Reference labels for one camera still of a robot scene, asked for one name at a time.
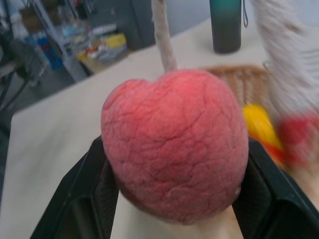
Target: gray cabinet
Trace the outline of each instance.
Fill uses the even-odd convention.
[[[138,50],[155,43],[151,0],[96,0],[97,13],[90,18],[93,26],[115,23]]]

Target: wicker basket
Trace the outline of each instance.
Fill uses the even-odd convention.
[[[204,70],[224,80],[241,106],[260,104],[269,107],[268,79],[270,72],[255,65],[217,65]]]

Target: water bottle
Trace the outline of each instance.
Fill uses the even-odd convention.
[[[210,0],[211,26],[215,53],[232,53],[240,48],[241,9],[241,0]]]

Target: table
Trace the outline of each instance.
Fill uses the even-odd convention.
[[[266,56],[254,24],[250,23],[242,32],[240,51],[223,56],[212,52],[209,20],[174,37],[179,67],[219,63],[261,65]],[[312,44],[319,42],[316,32],[310,33],[314,36]],[[13,117],[0,213],[2,239],[31,236],[62,177],[100,135],[100,112],[107,95],[127,79],[154,80],[162,73],[154,46],[129,55],[108,70]],[[119,196],[112,239],[172,238],[162,226]],[[219,233],[215,238],[230,238],[222,236],[227,233],[225,228]]]

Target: yellow toy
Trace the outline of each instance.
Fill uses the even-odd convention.
[[[284,168],[282,164],[283,146],[265,109],[259,105],[247,105],[244,107],[243,113],[249,136],[259,141],[273,161],[281,168]]]

